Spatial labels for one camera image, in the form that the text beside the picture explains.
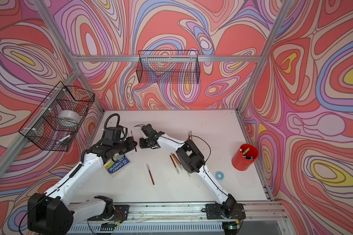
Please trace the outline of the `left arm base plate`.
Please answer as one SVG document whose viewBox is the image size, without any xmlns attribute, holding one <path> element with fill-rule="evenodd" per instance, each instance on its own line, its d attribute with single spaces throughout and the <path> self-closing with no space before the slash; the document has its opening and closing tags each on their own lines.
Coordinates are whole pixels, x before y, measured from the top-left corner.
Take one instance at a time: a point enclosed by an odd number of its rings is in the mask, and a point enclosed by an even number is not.
<svg viewBox="0 0 353 235">
<path fill-rule="evenodd" d="M 114 221 L 123 222 L 128 218 L 129 205 L 113 205 L 113 209 L 104 212 L 101 215 L 96 215 L 88 219 L 88 221 Z"/>
</svg>

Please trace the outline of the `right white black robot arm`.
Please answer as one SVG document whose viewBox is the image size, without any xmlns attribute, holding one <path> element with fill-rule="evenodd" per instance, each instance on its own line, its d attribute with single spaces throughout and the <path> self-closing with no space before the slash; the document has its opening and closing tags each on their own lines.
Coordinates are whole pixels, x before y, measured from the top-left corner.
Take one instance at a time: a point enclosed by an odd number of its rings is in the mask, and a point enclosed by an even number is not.
<svg viewBox="0 0 353 235">
<path fill-rule="evenodd" d="M 235 198 L 228 193 L 214 178 L 207 167 L 207 159 L 191 140 L 174 139 L 162 131 L 157 132 L 150 124 L 139 124 L 144 137 L 140 138 L 140 148 L 169 148 L 176 153 L 182 167 L 188 173 L 196 175 L 215 197 L 215 205 L 220 215 L 224 218 L 232 218 L 235 215 L 243 216 L 242 207 Z"/>
</svg>

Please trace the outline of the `blue tape roll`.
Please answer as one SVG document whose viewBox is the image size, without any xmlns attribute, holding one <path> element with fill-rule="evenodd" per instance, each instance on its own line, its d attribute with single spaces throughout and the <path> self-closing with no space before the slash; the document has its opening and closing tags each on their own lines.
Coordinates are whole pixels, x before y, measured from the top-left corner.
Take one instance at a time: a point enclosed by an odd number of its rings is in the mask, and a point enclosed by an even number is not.
<svg viewBox="0 0 353 235">
<path fill-rule="evenodd" d="M 222 181 L 222 180 L 224 179 L 224 177 L 225 177 L 225 175 L 224 175 L 221 171 L 217 171 L 217 172 L 215 173 L 215 178 L 216 178 L 216 180 L 218 180 L 218 181 Z"/>
</svg>

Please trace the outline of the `grey duct tape roll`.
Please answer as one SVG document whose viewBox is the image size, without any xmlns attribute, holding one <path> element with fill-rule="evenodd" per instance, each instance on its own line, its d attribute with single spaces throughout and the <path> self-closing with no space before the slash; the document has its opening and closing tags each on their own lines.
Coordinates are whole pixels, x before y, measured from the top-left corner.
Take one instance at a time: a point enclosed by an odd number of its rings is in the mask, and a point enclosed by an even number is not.
<svg viewBox="0 0 353 235">
<path fill-rule="evenodd" d="M 57 116 L 58 124 L 65 128 L 76 128 L 79 125 L 80 120 L 80 115 L 70 110 L 62 110 Z"/>
</svg>

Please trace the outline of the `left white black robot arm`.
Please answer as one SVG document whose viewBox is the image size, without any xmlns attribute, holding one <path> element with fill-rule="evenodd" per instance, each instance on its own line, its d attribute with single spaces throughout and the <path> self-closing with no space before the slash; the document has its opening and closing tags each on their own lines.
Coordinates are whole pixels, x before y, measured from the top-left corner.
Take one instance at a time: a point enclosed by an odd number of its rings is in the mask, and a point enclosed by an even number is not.
<svg viewBox="0 0 353 235">
<path fill-rule="evenodd" d="M 115 215 L 111 198 L 95 196 L 86 202 L 71 205 L 83 184 L 116 154 L 134 150 L 137 142 L 127 137 L 120 143 L 100 140 L 82 152 L 80 162 L 58 183 L 44 193 L 33 194 L 27 203 L 27 228 L 41 235 L 65 235 L 70 228 L 92 217 L 110 220 Z"/>
</svg>

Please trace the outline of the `red plastic cup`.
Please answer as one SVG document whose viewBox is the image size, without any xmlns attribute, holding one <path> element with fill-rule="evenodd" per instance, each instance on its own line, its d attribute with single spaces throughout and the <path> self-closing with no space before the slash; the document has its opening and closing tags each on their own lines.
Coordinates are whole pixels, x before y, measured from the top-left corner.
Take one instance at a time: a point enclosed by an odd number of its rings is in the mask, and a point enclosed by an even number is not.
<svg viewBox="0 0 353 235">
<path fill-rule="evenodd" d="M 231 160 L 233 167 L 240 171 L 247 170 L 258 158 L 258 149 L 249 144 L 242 144 Z"/>
</svg>

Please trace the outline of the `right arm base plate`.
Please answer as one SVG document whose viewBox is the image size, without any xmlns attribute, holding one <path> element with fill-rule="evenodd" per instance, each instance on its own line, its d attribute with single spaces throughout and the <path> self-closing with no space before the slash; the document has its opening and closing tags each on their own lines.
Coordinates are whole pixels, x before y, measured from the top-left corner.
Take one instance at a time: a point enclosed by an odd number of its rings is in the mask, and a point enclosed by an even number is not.
<svg viewBox="0 0 353 235">
<path fill-rule="evenodd" d="M 205 207 L 201 209 L 201 212 L 206 214 L 208 220 L 236 219 L 242 221 L 246 219 L 243 204 L 235 204 L 231 207 L 217 203 L 205 204 Z"/>
</svg>

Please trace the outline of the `small object in left basket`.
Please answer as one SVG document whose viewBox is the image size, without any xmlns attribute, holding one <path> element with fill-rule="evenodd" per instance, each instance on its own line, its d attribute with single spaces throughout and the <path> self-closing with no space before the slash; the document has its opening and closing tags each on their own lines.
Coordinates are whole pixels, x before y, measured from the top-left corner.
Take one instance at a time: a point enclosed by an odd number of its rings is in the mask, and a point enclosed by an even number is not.
<svg viewBox="0 0 353 235">
<path fill-rule="evenodd" d="M 71 141 L 71 135 L 68 135 L 68 136 L 60 139 L 59 141 L 57 141 L 56 144 L 58 144 L 60 146 L 66 146 L 69 144 L 70 141 Z"/>
</svg>

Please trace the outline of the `blue treehouse paperback book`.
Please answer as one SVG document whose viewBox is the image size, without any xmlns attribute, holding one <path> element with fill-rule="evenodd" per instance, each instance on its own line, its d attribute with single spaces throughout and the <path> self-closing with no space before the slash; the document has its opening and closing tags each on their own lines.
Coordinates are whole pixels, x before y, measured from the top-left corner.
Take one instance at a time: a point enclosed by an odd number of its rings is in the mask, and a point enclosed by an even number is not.
<svg viewBox="0 0 353 235">
<path fill-rule="evenodd" d="M 115 177 L 130 164 L 131 161 L 125 155 L 116 154 L 105 163 L 104 167 L 111 177 Z"/>
</svg>

